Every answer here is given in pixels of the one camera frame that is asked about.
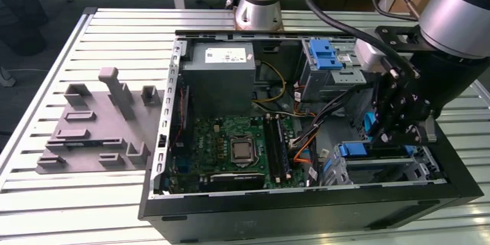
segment metal table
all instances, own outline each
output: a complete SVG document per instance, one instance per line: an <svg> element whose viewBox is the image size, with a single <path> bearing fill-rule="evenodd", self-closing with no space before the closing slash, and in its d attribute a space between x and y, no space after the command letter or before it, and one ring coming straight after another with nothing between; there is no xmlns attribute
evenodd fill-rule
<svg viewBox="0 0 490 245"><path fill-rule="evenodd" d="M358 28L410 25L374 13L331 13ZM286 30L330 30L310 12L285 11ZM233 14L219 10L99 9L84 14L0 155L0 239L7 244L165 244L138 220L145 171L39 175L34 171L62 115L63 92L84 82L91 91L102 67L119 68L130 89L165 89L177 29L229 29ZM490 97L478 82L440 118L485 194L490 194ZM446 208L397 230L245 240L227 244L488 244L490 196Z"/></svg>

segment yellow wire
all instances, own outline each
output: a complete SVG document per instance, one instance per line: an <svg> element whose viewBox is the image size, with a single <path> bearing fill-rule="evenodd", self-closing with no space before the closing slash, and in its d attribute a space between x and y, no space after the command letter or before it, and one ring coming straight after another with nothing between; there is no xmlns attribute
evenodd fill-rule
<svg viewBox="0 0 490 245"><path fill-rule="evenodd" d="M274 68L274 66L270 63L267 63L266 61L262 61L262 63L266 63L271 67L271 69L274 70L274 72L278 74L281 80L283 81L283 89L281 90L281 93L279 93L278 96L275 96L275 97L273 97L270 99L253 100L253 102L255 102L255 103L271 102L273 100L279 99L285 95L285 92L286 92L286 81L285 81L283 75L279 73L279 71L277 70L277 68Z"/></svg>

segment blue plastic clip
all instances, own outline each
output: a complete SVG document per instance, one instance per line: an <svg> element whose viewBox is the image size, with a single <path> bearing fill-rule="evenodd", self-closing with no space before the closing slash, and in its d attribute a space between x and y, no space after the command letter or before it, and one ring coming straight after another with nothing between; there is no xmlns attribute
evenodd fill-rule
<svg viewBox="0 0 490 245"><path fill-rule="evenodd" d="M338 62L335 49L329 40L310 40L310 54L317 60L318 70L341 70L342 63Z"/></svg>

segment blue connector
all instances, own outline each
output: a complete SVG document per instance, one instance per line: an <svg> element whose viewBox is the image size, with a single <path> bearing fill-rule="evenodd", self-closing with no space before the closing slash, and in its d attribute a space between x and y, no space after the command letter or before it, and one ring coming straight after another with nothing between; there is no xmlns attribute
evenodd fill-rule
<svg viewBox="0 0 490 245"><path fill-rule="evenodd" d="M341 150L341 155L345 156L366 156L366 148L363 143L345 143L338 146Z"/></svg>
<svg viewBox="0 0 490 245"><path fill-rule="evenodd" d="M329 40L310 40L310 54L317 60L318 70L341 70L342 63L338 62L335 49Z"/></svg>

